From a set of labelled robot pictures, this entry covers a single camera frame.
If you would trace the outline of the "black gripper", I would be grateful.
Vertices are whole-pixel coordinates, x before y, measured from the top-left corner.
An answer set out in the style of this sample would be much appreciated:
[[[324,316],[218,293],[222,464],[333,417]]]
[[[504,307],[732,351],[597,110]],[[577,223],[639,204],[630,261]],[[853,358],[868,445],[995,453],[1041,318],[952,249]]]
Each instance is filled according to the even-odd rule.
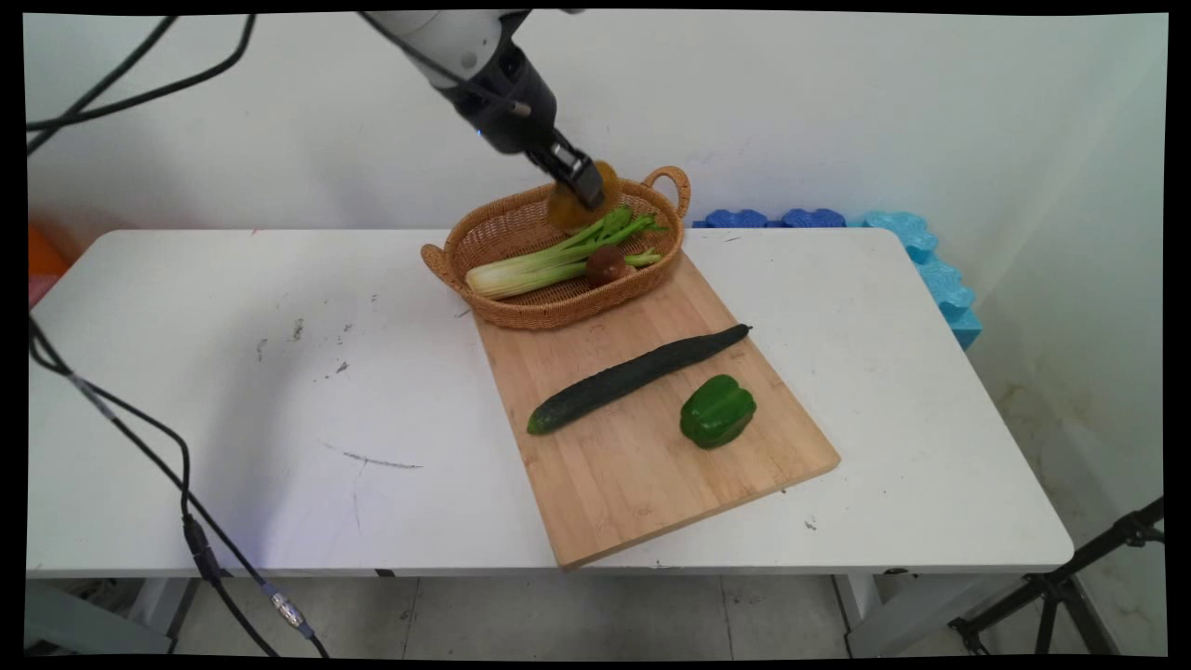
[[[525,154],[584,208],[603,207],[604,179],[596,161],[560,139],[555,95],[518,43],[463,40],[443,46],[439,55],[462,80],[441,94],[481,139],[503,155]]]

